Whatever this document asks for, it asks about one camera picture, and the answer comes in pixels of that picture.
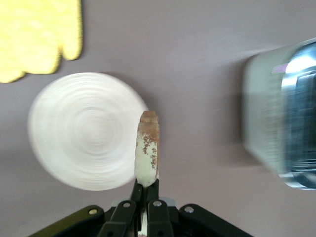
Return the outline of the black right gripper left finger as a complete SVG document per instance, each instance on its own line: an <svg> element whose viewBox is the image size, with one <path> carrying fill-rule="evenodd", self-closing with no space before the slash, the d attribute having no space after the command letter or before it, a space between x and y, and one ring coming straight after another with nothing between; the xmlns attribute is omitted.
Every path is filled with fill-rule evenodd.
<svg viewBox="0 0 316 237"><path fill-rule="evenodd" d="M135 180L128 200L121 201L105 221L98 237L138 237L141 226L141 201L143 187Z"/></svg>

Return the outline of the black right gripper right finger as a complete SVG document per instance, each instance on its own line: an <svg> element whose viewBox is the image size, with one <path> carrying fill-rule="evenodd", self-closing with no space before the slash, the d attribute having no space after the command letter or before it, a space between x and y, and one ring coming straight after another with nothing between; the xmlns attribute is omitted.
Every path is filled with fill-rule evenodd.
<svg viewBox="0 0 316 237"><path fill-rule="evenodd" d="M159 179L147 189L147 236L173 237L168 205L159 198Z"/></svg>

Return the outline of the slice of brown toast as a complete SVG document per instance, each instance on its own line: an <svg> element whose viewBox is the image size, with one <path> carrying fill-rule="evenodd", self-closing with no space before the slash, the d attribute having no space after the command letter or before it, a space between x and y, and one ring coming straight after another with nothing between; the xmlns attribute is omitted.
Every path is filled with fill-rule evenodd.
<svg viewBox="0 0 316 237"><path fill-rule="evenodd" d="M154 111L144 111L137 128L134 173L137 183L144 188L159 178L160 130Z"/></svg>

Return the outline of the round light wooden plate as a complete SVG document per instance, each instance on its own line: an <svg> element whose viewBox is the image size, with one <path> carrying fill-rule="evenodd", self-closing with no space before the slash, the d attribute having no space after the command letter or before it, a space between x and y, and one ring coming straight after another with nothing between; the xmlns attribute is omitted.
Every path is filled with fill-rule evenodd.
<svg viewBox="0 0 316 237"><path fill-rule="evenodd" d="M146 109L139 94L113 76L64 76L30 108L31 147L57 180L81 190L114 189L134 178L137 127Z"/></svg>

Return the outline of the cream and chrome toaster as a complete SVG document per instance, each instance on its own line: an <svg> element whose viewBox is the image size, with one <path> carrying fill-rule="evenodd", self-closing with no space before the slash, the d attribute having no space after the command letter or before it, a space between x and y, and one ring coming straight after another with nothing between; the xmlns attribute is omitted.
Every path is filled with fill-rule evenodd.
<svg viewBox="0 0 316 237"><path fill-rule="evenodd" d="M316 38L247 62L242 138L288 186L316 190Z"/></svg>

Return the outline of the brown table mat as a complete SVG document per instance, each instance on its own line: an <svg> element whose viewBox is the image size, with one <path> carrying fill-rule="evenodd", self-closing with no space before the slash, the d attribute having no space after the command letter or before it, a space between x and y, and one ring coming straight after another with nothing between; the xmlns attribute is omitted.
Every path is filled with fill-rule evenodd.
<svg viewBox="0 0 316 237"><path fill-rule="evenodd" d="M112 75L160 123L162 197L195 203L255 237L315 237L316 191L287 186L241 143L242 75L260 52L316 37L316 0L83 0L84 48L51 75L0 84L0 237L26 237L132 183L67 186L34 157L29 107L62 76Z"/></svg>

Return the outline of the yellow quilted oven mitt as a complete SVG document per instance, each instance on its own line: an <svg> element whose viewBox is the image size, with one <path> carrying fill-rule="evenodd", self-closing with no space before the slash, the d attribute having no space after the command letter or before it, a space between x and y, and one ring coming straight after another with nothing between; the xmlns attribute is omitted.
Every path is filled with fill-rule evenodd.
<svg viewBox="0 0 316 237"><path fill-rule="evenodd" d="M61 58L80 57L83 47L81 0L28 0L22 34L21 67L30 74L54 73Z"/></svg>
<svg viewBox="0 0 316 237"><path fill-rule="evenodd" d="M11 83L25 76L15 54L16 26L22 19L19 12L24 0L0 0L0 83Z"/></svg>

